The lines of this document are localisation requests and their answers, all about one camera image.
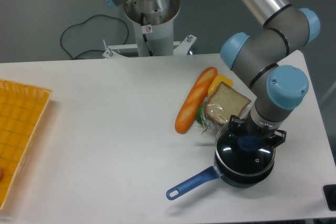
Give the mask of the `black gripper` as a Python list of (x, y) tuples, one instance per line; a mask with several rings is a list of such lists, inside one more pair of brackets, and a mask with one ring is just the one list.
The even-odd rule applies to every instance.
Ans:
[(268, 124), (258, 125), (252, 118), (241, 119), (236, 115), (231, 115), (227, 132), (229, 137), (235, 138), (246, 135), (255, 136), (271, 147), (278, 147), (284, 143), (287, 135), (284, 130), (271, 129)]

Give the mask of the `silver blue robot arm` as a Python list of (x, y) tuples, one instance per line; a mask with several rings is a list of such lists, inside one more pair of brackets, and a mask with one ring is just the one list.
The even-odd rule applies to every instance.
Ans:
[[(180, 10), (179, 0), (104, 0), (112, 8), (122, 5), (134, 22), (139, 56), (170, 56), (175, 51), (173, 34), (167, 31)], [(242, 0), (262, 24), (257, 37), (231, 36), (220, 56), (226, 66), (256, 95), (243, 123), (231, 129), (248, 133), (276, 147), (285, 141), (282, 122), (308, 91), (308, 78), (292, 66), (278, 62), (314, 40), (320, 32), (315, 12), (294, 9), (288, 0)]]

